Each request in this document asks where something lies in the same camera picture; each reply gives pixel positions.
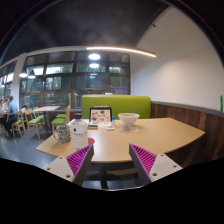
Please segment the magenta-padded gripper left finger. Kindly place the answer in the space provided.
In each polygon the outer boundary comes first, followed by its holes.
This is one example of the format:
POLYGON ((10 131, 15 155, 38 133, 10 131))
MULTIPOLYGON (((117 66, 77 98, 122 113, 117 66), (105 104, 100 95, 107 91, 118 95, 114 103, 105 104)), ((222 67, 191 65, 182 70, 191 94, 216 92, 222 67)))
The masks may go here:
POLYGON ((45 171, 81 186, 93 155, 94 148, 90 144, 67 157, 57 157, 45 171))

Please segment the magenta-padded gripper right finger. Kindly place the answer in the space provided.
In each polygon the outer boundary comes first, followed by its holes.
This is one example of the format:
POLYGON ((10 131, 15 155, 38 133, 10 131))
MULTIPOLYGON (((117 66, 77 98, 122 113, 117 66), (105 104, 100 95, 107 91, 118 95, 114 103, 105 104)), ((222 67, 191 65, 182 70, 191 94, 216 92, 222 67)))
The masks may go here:
POLYGON ((129 154, 142 185, 147 185, 182 169, 167 155, 156 155, 134 144, 129 145, 129 154))

